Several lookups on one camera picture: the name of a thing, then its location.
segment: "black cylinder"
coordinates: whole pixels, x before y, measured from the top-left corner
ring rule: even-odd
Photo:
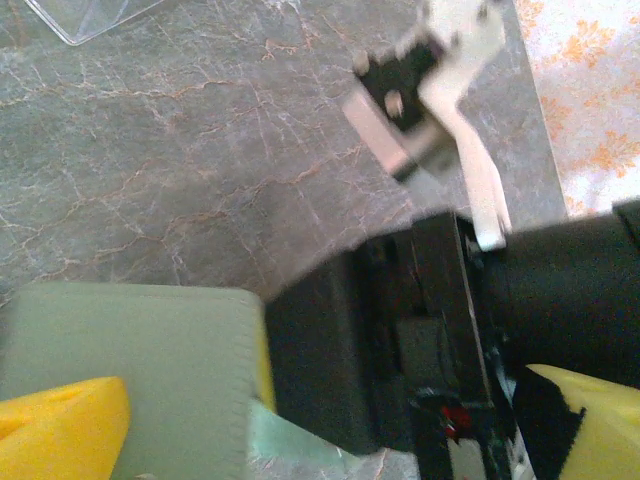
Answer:
[[[640,388],[640,201],[511,235],[483,299],[508,367],[543,363]]]

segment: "black device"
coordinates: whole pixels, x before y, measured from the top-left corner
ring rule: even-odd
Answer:
[[[544,363],[640,387],[640,201],[489,253],[436,214],[336,255],[265,318],[282,417],[354,454],[413,452],[422,479],[453,478],[447,441],[474,439],[510,479],[506,377]]]

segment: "clear plastic container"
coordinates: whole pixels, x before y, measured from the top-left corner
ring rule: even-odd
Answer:
[[[162,0],[26,0],[69,45],[90,38],[148,10]]]

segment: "black plastic part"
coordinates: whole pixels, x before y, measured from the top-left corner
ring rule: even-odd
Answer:
[[[436,44],[425,40],[416,44],[401,59],[395,56],[381,60],[369,58],[369,71],[358,76],[380,110],[400,131],[406,132],[422,121],[424,107],[418,97],[418,86],[424,75],[437,64],[437,58]],[[394,90],[402,98],[403,113],[399,117],[390,117],[384,103],[387,93]]]
[[[265,314],[278,414],[354,454],[380,448],[362,301],[347,253],[291,286]]]
[[[485,256],[485,305],[512,368],[543,363],[640,387],[640,202],[511,235]]]
[[[270,302],[278,414],[351,453],[414,452],[423,478],[446,480],[440,410],[473,405],[487,458],[508,469],[479,343],[473,242],[469,222],[434,215],[335,257]]]

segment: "yellow foam piece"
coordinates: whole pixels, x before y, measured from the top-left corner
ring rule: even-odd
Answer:
[[[587,409],[561,480],[640,479],[640,390],[547,365],[530,365],[554,382],[573,412]]]
[[[258,322],[257,342],[257,388],[258,397],[265,407],[276,412],[276,394],[273,386],[273,376],[271,372],[271,359],[269,358],[269,339],[264,322]]]
[[[108,480],[129,419],[117,377],[0,402],[0,480]]]

